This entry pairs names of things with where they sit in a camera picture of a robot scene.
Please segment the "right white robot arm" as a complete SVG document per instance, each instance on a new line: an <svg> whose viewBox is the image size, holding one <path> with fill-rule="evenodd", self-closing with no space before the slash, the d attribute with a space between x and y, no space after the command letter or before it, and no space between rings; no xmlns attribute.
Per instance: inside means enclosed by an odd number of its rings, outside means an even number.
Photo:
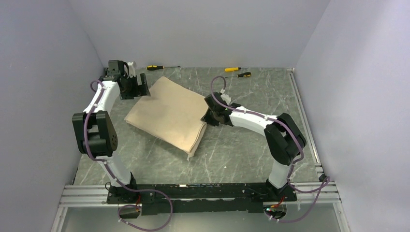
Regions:
<svg viewBox="0 0 410 232"><path fill-rule="evenodd" d="M224 99L225 95L218 92L206 96L208 109L201 120L211 126L223 124L245 128L265 137L274 159L266 194L273 201L279 200L288 186L293 162L296 157L302 157L301 152L307 144L305 137L287 113L279 116L265 115L250 111L237 103L228 105Z"/></svg>

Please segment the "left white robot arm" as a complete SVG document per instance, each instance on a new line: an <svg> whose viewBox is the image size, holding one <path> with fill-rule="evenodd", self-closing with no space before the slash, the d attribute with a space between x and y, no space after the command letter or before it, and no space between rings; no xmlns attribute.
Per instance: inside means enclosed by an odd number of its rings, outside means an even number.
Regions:
<svg viewBox="0 0 410 232"><path fill-rule="evenodd" d="M72 124L80 153L97 162L106 172L114 191L127 203L138 199L135 178L125 167L116 150L118 135L110 113L115 100L133 100L149 96L146 75L136 73L135 62L111 60L105 72L90 87L94 96L89 105L72 116Z"/></svg>

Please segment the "beige surgical wrap cloth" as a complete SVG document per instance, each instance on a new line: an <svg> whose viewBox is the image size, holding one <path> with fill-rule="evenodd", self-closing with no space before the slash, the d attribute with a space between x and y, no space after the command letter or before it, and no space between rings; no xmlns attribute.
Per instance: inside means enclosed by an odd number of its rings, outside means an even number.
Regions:
<svg viewBox="0 0 410 232"><path fill-rule="evenodd" d="M125 121L187 153L195 151L204 135L201 119L208 110L204 96L163 76L141 97Z"/></svg>

